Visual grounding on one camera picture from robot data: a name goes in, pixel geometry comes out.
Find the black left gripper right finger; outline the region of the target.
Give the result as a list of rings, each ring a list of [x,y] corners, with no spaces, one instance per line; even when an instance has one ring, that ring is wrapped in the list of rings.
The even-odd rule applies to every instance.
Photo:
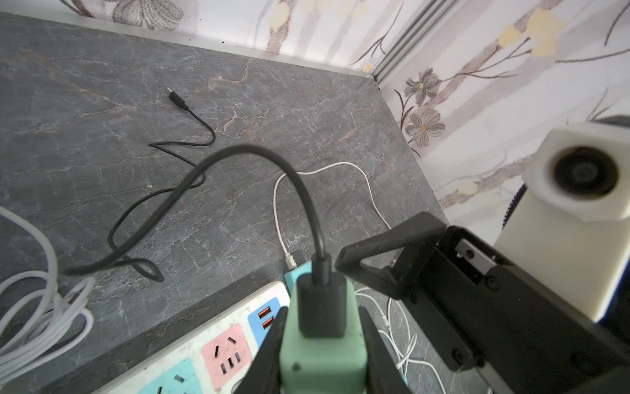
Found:
[[[359,307],[359,317],[367,348],[366,392],[368,394],[411,394],[408,385],[395,367],[368,310]]]

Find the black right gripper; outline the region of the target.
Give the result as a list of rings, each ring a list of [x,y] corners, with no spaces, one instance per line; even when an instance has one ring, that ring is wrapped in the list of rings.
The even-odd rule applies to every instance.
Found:
[[[421,212],[344,247],[335,268],[404,300],[445,361],[499,393],[626,393],[629,350],[475,236]]]

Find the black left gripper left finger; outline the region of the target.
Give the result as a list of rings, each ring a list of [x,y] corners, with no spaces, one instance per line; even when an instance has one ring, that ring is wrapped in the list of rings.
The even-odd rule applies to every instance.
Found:
[[[279,394],[282,392],[280,352],[289,309],[280,308],[247,374],[235,394]]]

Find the green charger with black cable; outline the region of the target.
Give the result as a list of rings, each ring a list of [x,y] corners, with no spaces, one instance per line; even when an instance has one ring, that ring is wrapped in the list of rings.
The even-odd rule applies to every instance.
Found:
[[[293,287],[280,349],[285,393],[364,393],[368,352],[354,287],[313,256]]]

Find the teal charger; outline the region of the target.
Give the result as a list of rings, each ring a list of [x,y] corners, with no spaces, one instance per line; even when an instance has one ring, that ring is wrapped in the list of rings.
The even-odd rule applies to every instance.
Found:
[[[295,284],[297,283],[298,278],[305,274],[311,274],[311,272],[312,272],[312,262],[308,261],[306,263],[301,264],[297,268],[290,270],[290,272],[284,275],[285,284],[286,284],[287,291],[290,296],[293,295],[293,292],[295,290]]]

